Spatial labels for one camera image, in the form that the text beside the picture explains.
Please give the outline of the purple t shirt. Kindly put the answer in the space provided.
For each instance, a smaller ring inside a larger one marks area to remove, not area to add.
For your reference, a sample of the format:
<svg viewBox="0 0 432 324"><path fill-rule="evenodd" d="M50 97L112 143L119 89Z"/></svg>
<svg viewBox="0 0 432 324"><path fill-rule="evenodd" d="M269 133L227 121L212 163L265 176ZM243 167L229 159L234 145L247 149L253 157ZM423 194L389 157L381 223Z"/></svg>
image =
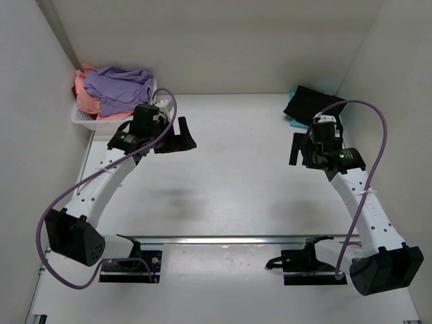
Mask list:
<svg viewBox="0 0 432 324"><path fill-rule="evenodd" d="M100 101L101 118L133 111L137 105L149 103L156 87L156 78L148 70L126 71L114 65L89 71L84 81L85 91Z"/></svg>

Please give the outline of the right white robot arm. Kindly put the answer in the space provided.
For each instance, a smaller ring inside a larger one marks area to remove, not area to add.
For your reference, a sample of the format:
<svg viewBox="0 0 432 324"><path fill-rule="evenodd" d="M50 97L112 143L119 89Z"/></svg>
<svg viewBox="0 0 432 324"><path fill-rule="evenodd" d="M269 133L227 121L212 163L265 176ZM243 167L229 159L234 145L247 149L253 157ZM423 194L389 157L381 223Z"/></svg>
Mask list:
<svg viewBox="0 0 432 324"><path fill-rule="evenodd" d="M311 124L307 133L293 135L289 164L295 165L301 156L303 166L325 172L355 221L360 240L344 246L329 236L309 238L303 264L314 271L324 264L334 267L363 296L407 288L424 256L419 247L407 245L391 224L358 150L343 148L342 142L333 121Z"/></svg>

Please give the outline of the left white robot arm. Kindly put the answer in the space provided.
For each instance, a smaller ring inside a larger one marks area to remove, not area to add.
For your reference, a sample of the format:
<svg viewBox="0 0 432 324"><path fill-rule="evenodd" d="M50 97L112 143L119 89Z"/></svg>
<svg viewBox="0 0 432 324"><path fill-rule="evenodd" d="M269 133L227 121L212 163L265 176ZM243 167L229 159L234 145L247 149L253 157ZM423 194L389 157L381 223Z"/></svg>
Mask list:
<svg viewBox="0 0 432 324"><path fill-rule="evenodd" d="M104 236L97 226L111 197L141 158L150 151L165 154L196 148L186 118L178 118L180 132L175 134L173 116L172 101L164 99L138 105L133 118L118 127L96 168L98 176L81 186L64 208L49 211L45 226L53 252L88 267L101 259L118 259L127 269L139 265L141 252L135 239ZM156 143L152 149L151 142Z"/></svg>

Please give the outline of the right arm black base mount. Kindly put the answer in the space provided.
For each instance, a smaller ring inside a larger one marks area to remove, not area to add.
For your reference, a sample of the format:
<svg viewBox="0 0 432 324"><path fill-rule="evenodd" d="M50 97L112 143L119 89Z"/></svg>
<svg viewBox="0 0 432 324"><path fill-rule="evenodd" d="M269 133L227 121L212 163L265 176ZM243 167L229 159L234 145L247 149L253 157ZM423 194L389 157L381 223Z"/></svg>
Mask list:
<svg viewBox="0 0 432 324"><path fill-rule="evenodd" d="M321 241L335 242L332 236L307 238L300 249L285 248L281 255L270 259L266 270L281 269L285 286L343 286L347 279L335 278L335 268L316 257L315 245Z"/></svg>

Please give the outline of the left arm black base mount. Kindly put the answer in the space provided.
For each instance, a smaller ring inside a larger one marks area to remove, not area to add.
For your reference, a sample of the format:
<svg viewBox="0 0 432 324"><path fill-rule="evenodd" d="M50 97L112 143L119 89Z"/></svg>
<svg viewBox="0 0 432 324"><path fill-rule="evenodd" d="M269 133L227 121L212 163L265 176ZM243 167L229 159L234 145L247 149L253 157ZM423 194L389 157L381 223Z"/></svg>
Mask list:
<svg viewBox="0 0 432 324"><path fill-rule="evenodd" d="M158 284L161 281L163 246L161 244L142 244L132 253L131 258L141 258L148 268L140 261L122 261L105 264L99 273L99 282L116 284Z"/></svg>

